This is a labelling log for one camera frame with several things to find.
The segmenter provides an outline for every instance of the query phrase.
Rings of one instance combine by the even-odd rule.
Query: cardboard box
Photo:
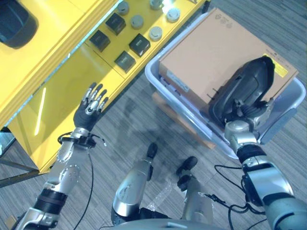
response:
[[[274,82],[263,99],[276,98],[298,71],[243,26],[215,8],[161,59],[159,74],[197,108],[209,103],[238,68],[269,56],[275,63]]]

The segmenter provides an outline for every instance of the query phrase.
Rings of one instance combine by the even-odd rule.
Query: silver robot leg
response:
[[[177,185],[182,191],[187,191],[182,219],[212,224],[212,201],[203,195],[207,193],[205,188],[190,171],[196,163],[196,157],[189,157],[176,172],[179,176]]]
[[[138,218],[146,182],[153,173],[152,162],[157,145],[152,143],[145,159],[138,161],[118,187],[112,205],[111,219],[114,225]]]

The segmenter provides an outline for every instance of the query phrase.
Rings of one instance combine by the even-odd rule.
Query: robot forearm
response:
[[[225,137],[242,164],[246,194],[253,204],[264,206],[271,229],[306,229],[306,204],[294,197],[289,182],[257,145],[248,124],[227,123]]]
[[[88,154],[88,147],[77,144],[88,137],[84,128],[76,128],[68,140],[63,141],[57,160],[50,170],[48,180],[33,207],[29,208],[16,230],[51,229],[56,227],[59,214],[68,194],[78,183],[79,173]]]

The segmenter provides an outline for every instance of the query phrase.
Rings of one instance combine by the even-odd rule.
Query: plastic bin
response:
[[[198,135],[204,139],[215,143],[226,155],[237,159],[233,150],[229,147],[229,142],[224,138],[224,131],[213,123],[208,117],[200,115],[199,111],[183,96],[175,91],[172,85],[163,81],[159,76],[159,59],[196,25],[198,25],[208,14],[203,14],[188,26],[181,34],[163,48],[145,68],[145,75],[148,81],[156,87],[159,94],[166,102],[197,131]],[[285,125],[296,113],[296,108],[301,104],[306,95],[303,84],[294,78],[287,88],[276,98],[274,109],[267,122],[258,129],[258,143],[268,142],[278,130]]]

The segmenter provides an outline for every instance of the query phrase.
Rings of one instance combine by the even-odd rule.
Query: gray round knob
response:
[[[159,26],[154,26],[153,28],[150,29],[149,31],[149,37],[152,39],[154,42],[159,41],[162,37],[162,29]]]
[[[180,17],[180,9],[178,8],[171,8],[166,14],[166,18],[170,23],[177,22],[179,17]]]
[[[129,4],[126,1],[122,1],[118,4],[117,10],[120,15],[126,15],[129,12]]]
[[[140,29],[143,26],[144,19],[140,15],[134,15],[130,22],[133,29]]]
[[[150,8],[153,10],[159,10],[162,8],[162,2],[163,0],[150,0],[149,4],[150,4]]]

